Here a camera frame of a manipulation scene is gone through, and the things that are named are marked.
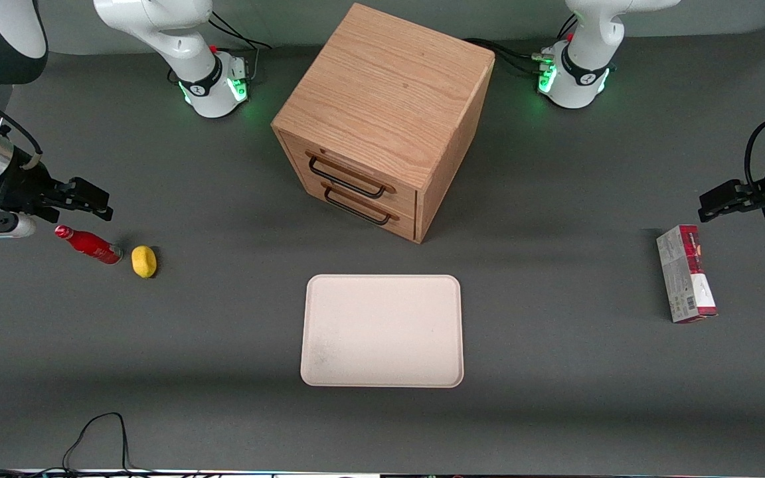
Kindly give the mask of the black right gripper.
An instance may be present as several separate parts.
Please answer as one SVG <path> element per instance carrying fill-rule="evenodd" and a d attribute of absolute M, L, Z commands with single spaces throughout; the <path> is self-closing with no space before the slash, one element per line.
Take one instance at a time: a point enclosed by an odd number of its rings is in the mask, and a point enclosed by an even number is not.
<path fill-rule="evenodd" d="M 114 209 L 108 205 L 110 195 L 106 191 L 74 177 L 68 182 L 67 194 L 66 184 L 55 181 L 42 163 L 33 169 L 21 169 L 25 159 L 27 155 L 18 153 L 0 176 L 0 237 L 33 235 L 37 218 L 55 223 L 61 210 L 88 212 L 100 220 L 112 220 Z"/>

